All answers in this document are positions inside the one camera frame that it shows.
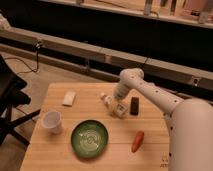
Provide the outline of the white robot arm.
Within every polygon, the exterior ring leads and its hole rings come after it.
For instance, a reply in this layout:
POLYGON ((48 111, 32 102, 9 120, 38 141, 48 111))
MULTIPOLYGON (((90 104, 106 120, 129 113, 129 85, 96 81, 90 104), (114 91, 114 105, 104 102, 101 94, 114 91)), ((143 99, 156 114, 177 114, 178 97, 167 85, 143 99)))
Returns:
POLYGON ((213 106, 198 98, 180 98, 143 78, 140 68, 122 70, 113 96, 123 100, 135 89, 166 115, 168 171, 213 171, 213 106))

